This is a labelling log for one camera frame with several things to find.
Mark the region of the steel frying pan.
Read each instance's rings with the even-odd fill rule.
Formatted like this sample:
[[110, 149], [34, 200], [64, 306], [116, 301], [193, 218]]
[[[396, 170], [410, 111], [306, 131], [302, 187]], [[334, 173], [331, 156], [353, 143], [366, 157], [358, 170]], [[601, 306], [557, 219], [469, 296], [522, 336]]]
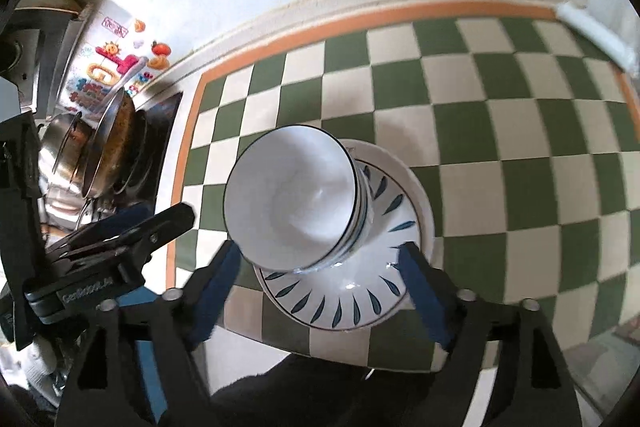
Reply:
[[143, 149], [148, 122], [131, 96], [120, 88], [108, 103], [89, 141], [81, 196], [100, 198], [134, 172]]

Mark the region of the green checkered table mat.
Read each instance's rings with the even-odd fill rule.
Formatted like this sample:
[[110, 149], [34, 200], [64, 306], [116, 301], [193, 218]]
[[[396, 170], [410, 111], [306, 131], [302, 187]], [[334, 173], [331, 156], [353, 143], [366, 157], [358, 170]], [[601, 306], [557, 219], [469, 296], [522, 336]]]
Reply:
[[171, 198], [195, 210], [168, 285], [224, 239], [239, 153], [314, 124], [399, 157], [434, 213], [434, 260], [484, 298], [537, 299], [562, 348], [639, 313], [639, 106], [625, 74], [549, 9], [490, 1], [336, 20], [195, 77]]

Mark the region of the white folded cloth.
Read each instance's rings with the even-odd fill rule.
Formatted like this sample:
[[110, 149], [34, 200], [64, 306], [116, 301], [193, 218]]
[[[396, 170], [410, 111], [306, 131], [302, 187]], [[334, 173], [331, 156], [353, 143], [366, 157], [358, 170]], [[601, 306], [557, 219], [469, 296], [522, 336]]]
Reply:
[[555, 5], [554, 14], [558, 20], [576, 30], [593, 43], [613, 62], [631, 77], [639, 76], [639, 54], [611, 29], [598, 22], [586, 10], [573, 3]]

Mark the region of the plain white bowl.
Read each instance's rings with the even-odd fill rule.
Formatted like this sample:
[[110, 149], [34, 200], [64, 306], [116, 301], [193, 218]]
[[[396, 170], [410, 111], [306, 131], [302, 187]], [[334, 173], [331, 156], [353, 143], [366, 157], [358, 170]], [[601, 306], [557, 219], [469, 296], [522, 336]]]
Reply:
[[357, 170], [355, 214], [350, 219], [343, 237], [332, 251], [329, 251], [317, 262], [309, 263], [309, 265], [304, 265], [303, 268], [296, 269], [295, 273], [311, 273], [329, 269], [329, 267], [337, 267], [367, 243], [374, 222], [369, 165], [355, 156], [355, 147], [352, 145], [346, 147], [346, 154], [349, 157], [352, 168]]

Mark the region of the small white bowl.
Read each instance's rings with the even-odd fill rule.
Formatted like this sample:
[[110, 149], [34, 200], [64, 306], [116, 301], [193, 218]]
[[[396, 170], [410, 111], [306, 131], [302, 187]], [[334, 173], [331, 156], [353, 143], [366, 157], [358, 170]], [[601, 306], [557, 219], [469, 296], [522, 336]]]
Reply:
[[356, 186], [340, 141], [290, 124], [262, 135], [235, 161], [224, 225], [255, 267], [295, 272], [337, 246], [355, 214]]

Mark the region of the colourful sticker poster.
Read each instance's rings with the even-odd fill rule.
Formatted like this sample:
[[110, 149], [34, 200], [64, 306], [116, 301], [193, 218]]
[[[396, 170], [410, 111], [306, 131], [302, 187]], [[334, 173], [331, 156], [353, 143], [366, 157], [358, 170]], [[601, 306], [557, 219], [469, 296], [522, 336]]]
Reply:
[[80, 34], [56, 106], [96, 121], [118, 90], [133, 98], [148, 87], [174, 51], [143, 20], [105, 0]]

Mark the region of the steel pot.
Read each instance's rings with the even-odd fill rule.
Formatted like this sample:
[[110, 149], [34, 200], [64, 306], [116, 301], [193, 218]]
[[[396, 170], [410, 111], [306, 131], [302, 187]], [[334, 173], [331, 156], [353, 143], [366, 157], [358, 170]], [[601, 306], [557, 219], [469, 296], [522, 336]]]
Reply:
[[44, 130], [39, 152], [40, 174], [47, 184], [79, 194], [93, 127], [82, 113], [54, 116]]

